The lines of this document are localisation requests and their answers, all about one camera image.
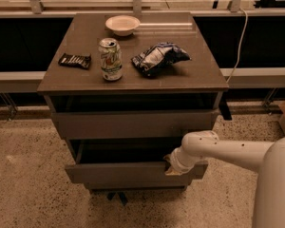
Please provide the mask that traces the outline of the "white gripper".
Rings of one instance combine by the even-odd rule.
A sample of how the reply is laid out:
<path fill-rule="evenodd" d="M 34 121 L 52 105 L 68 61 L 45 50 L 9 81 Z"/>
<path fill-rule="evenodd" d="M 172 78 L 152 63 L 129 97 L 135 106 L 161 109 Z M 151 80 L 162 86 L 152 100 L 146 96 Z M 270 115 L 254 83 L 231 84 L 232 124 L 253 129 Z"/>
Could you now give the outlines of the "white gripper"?
<path fill-rule="evenodd" d="M 198 162 L 197 157 L 190 156 L 182 148 L 178 147 L 167 154 L 163 159 L 170 163 L 170 167 L 164 172 L 166 176 L 181 176 L 188 173 Z"/>

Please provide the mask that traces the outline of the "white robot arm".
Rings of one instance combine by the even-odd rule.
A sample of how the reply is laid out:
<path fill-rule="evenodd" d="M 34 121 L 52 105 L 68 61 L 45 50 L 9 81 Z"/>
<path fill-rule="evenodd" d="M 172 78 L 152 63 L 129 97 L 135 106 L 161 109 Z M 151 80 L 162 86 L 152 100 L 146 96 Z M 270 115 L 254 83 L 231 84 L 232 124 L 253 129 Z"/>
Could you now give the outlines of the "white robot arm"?
<path fill-rule="evenodd" d="M 214 131 L 190 132 L 165 156 L 165 173 L 186 174 L 204 158 L 257 172 L 252 228 L 285 228 L 285 137 L 276 142 L 225 141 Z"/>

